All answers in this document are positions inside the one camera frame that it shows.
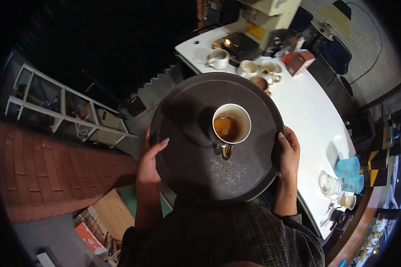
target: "black chair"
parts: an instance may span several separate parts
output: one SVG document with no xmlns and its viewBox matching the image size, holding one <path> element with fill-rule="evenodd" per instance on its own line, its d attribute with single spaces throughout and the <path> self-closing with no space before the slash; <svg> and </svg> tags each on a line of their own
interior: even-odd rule
<svg viewBox="0 0 401 267">
<path fill-rule="evenodd" d="M 334 76 L 328 84 L 329 86 L 334 81 L 337 74 L 343 75 L 348 72 L 348 65 L 349 61 L 352 59 L 352 54 L 336 36 L 333 36 L 331 42 L 321 45 L 319 51 L 334 70 Z"/>
<path fill-rule="evenodd" d="M 300 6 L 297 9 L 289 28 L 295 30 L 296 32 L 303 32 L 310 26 L 312 19 L 312 14 Z"/>
</svg>

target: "tissue box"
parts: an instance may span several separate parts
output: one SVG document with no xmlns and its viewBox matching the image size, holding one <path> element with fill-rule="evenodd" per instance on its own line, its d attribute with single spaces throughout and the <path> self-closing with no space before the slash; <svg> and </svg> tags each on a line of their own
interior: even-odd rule
<svg viewBox="0 0 401 267">
<path fill-rule="evenodd" d="M 315 56 L 309 51 L 300 51 L 294 55 L 287 65 L 287 70 L 291 76 L 302 73 L 307 67 L 315 61 Z"/>
</svg>

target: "ceramic cup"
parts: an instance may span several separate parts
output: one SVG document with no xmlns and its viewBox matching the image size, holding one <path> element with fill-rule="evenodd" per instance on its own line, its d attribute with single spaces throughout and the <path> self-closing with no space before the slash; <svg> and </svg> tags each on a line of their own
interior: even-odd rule
<svg viewBox="0 0 401 267">
<path fill-rule="evenodd" d="M 214 49 L 209 54 L 208 66 L 216 69 L 222 70 L 229 65 L 229 52 L 224 49 Z"/>
<path fill-rule="evenodd" d="M 258 76 L 260 73 L 260 69 L 257 64 L 250 60 L 243 60 L 239 64 L 239 67 L 236 70 L 236 74 L 241 77 L 247 78 L 250 80 L 254 76 Z"/>
<path fill-rule="evenodd" d="M 220 116 L 231 116 L 238 124 L 238 135 L 232 142 L 222 139 L 214 128 L 214 121 Z M 215 145 L 221 147 L 221 154 L 224 160 L 228 160 L 233 152 L 235 144 L 239 144 L 247 139 L 251 133 L 251 118 L 248 112 L 237 104 L 224 104 L 219 107 L 212 118 L 208 130 L 208 137 Z"/>
<path fill-rule="evenodd" d="M 355 207 L 355 204 L 357 202 L 357 196 L 353 195 L 353 196 L 345 196 L 343 194 L 343 192 L 339 195 L 339 198 L 337 199 L 337 203 L 344 207 L 347 208 L 349 210 L 353 210 Z"/>
<path fill-rule="evenodd" d="M 260 71 L 269 85 L 282 80 L 282 67 L 278 63 L 264 60 L 260 65 Z"/>
<path fill-rule="evenodd" d="M 255 76 L 251 78 L 251 82 L 255 83 L 258 87 L 260 87 L 265 93 L 270 95 L 270 92 L 267 90 L 269 88 L 269 84 L 267 80 L 262 76 Z"/>
</svg>

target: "gray knit sweater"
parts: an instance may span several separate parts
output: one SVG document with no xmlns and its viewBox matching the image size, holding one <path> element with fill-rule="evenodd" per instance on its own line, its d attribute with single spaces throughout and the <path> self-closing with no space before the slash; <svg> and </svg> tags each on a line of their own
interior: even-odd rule
<svg viewBox="0 0 401 267">
<path fill-rule="evenodd" d="M 324 266 L 324 252 L 301 215 L 278 219 L 255 203 L 230 208 L 176 206 L 154 232 L 128 228 L 119 267 Z"/>
</svg>

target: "white countertop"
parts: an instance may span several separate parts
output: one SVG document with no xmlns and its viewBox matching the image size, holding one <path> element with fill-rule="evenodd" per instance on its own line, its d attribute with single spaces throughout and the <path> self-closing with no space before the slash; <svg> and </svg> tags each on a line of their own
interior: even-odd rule
<svg viewBox="0 0 401 267">
<path fill-rule="evenodd" d="M 177 45 L 175 50 L 196 73 L 216 72 L 206 65 L 212 43 L 235 29 L 236 23 L 210 30 Z M 299 198 L 325 239 L 331 233 L 332 222 L 328 220 L 322 226 L 320 223 L 331 201 L 322 194 L 319 178 L 324 174 L 336 177 L 333 168 L 337 159 L 354 157 L 355 148 L 339 113 L 310 72 L 291 77 L 279 60 L 259 57 L 254 62 L 260 64 L 262 60 L 278 62 L 283 67 L 282 81 L 271 85 L 269 90 L 284 124 L 296 133 L 299 140 Z M 221 72 L 236 74 L 236 68 L 229 65 Z"/>
</svg>

